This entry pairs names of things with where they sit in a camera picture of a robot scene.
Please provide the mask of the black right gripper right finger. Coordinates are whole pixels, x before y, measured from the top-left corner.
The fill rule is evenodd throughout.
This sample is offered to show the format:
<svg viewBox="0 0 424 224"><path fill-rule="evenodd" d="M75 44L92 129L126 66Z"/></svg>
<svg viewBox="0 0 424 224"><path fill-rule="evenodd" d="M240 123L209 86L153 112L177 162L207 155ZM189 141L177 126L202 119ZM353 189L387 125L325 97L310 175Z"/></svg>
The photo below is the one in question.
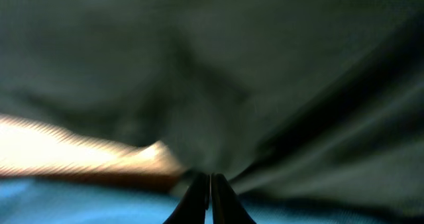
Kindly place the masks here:
<svg viewBox="0 0 424 224"><path fill-rule="evenodd" d="M222 174L211 175L214 224L256 224Z"/></svg>

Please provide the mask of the blue polo shirt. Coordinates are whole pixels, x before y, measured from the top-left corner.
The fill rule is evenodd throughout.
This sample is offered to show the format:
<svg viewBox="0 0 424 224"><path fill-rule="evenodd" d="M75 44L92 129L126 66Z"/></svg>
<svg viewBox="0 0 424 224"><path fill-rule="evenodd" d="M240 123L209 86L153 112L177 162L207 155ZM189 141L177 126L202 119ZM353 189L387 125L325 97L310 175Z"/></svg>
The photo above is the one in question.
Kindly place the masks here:
<svg viewBox="0 0 424 224"><path fill-rule="evenodd" d="M1 181L2 224L161 224L178 199L150 192L102 188L32 178ZM342 209L294 209L242 203L256 223L382 224Z"/></svg>

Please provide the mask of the dark green garment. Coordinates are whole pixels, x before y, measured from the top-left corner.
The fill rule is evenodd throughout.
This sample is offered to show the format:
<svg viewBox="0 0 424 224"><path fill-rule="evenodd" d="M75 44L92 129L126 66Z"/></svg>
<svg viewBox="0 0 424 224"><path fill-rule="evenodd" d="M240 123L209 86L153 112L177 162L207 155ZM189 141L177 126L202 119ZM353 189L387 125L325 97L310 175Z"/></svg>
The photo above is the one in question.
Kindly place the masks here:
<svg viewBox="0 0 424 224"><path fill-rule="evenodd" d="M1 0L1 112L422 215L423 0Z"/></svg>

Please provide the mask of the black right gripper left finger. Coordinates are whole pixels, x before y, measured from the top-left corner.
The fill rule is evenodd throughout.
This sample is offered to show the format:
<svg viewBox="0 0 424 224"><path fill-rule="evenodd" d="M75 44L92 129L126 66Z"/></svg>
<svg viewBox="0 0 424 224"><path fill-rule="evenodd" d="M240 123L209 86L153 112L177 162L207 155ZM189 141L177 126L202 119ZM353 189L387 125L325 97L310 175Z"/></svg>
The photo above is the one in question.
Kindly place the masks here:
<svg viewBox="0 0 424 224"><path fill-rule="evenodd" d="M204 224L209 209L210 175L200 174L164 224Z"/></svg>

